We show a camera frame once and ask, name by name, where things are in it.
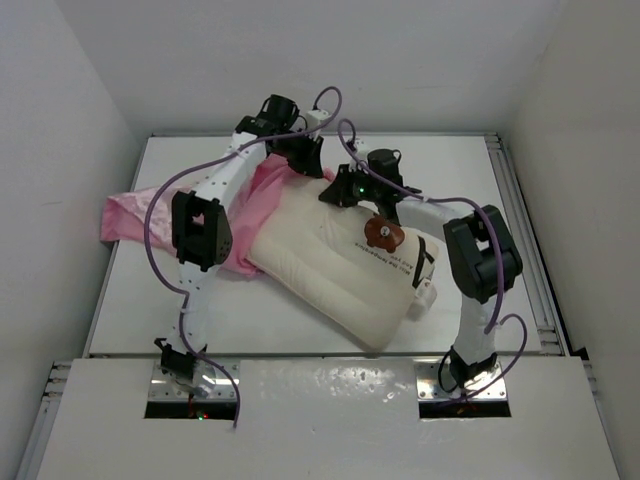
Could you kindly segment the cream pillow with bear print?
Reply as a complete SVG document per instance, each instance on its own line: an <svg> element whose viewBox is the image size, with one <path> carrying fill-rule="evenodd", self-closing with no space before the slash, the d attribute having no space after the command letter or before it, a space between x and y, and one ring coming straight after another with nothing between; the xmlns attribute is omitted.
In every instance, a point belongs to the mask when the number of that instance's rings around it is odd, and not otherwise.
<svg viewBox="0 0 640 480"><path fill-rule="evenodd" d="M247 259L368 350L394 338L411 307L430 308L439 247L365 206L320 201L326 179L285 182Z"/></svg>

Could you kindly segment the pink satin pillowcase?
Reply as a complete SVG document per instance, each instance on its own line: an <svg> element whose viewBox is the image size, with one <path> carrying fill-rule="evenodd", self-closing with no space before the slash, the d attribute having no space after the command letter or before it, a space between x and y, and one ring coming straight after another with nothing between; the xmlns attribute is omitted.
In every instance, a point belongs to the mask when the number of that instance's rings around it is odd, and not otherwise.
<svg viewBox="0 0 640 480"><path fill-rule="evenodd" d="M334 171L325 168L321 179L295 173L282 156L270 155L264 160L241 187L227 214L233 246L223 268L246 277L264 271L275 279L286 280L297 278L298 270L317 268L328 260L330 249L319 232L320 227L326 226L331 209L317 200L316 187L322 190L334 180ZM170 186L151 216L151 246L172 256L176 250L172 246L170 203L176 193L187 193L191 186ZM158 189L155 186L107 197L100 240L142 244L145 215Z"/></svg>

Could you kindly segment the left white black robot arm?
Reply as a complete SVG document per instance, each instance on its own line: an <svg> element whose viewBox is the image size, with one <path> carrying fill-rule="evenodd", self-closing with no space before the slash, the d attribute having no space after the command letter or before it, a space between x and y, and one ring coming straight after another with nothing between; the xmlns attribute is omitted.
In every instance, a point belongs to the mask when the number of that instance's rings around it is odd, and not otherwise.
<svg viewBox="0 0 640 480"><path fill-rule="evenodd" d="M191 382L197 368L206 361L207 317L199 311L203 301L201 287L218 273L231 254L232 204L271 153L283 154L297 173L320 177L320 132L334 117L318 106L303 115L294 101L271 95L256 115L240 120L221 158L201 165L205 178L191 190L173 195L171 242L179 263L179 281L160 281L181 295L183 301L171 333L155 341L161 350L164 372L182 382Z"/></svg>

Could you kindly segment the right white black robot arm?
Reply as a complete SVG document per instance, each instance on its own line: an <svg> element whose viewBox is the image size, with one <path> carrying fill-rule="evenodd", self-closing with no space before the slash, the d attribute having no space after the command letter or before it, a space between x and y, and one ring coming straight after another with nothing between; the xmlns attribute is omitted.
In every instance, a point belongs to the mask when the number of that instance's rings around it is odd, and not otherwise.
<svg viewBox="0 0 640 480"><path fill-rule="evenodd" d="M339 166L319 199L341 208L363 201L374 204L377 213L364 227L370 247L395 252L407 228L445 244L462 296L458 334L439 366L450 373L453 384L447 390L453 392L494 368L494 329L505 293L522 273L523 262L497 207L479 206L468 198L428 197L404 184L400 159L400 152L391 149L372 150L366 160L354 158ZM454 209L458 202L471 207L471 213Z"/></svg>

